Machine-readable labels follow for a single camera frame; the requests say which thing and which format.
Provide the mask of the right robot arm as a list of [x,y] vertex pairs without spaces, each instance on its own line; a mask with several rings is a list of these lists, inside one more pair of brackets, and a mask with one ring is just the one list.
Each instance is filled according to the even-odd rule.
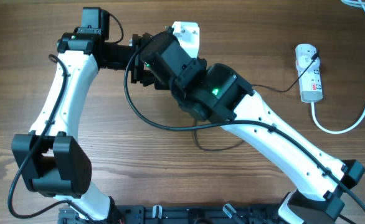
[[252,85],[222,63],[206,67],[178,38],[164,31],[137,51],[140,60],[170,90],[178,106],[203,128],[220,126],[275,164],[295,185],[277,215],[287,223],[334,223],[343,194],[352,194],[364,174],[356,160],[328,155],[284,122]]

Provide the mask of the white power strip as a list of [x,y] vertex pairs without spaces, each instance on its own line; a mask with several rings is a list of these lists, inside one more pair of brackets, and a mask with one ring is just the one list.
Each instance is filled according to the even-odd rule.
[[[295,48],[296,57],[299,55],[313,55],[317,49],[310,44],[299,44]],[[304,103],[317,102],[323,99],[320,68],[315,70],[298,71],[301,101]]]

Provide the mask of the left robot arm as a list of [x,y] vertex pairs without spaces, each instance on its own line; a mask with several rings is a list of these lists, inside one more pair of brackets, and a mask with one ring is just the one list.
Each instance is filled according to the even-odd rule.
[[57,53],[49,55],[57,70],[40,115],[27,134],[16,134],[11,150],[16,180],[30,192],[66,203],[84,223],[124,223],[114,200],[92,182],[92,163],[78,144],[78,126],[89,88],[101,68],[131,71],[129,60],[150,39],[136,35],[130,45],[109,39],[112,15],[85,7],[82,23],[64,33]]

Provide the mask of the white charger adapter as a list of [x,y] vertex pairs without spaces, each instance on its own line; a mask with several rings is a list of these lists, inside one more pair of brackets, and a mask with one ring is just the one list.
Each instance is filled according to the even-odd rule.
[[299,72],[302,72],[304,70],[315,70],[319,69],[319,67],[320,60],[317,53],[313,55],[299,55],[296,57],[296,69]]

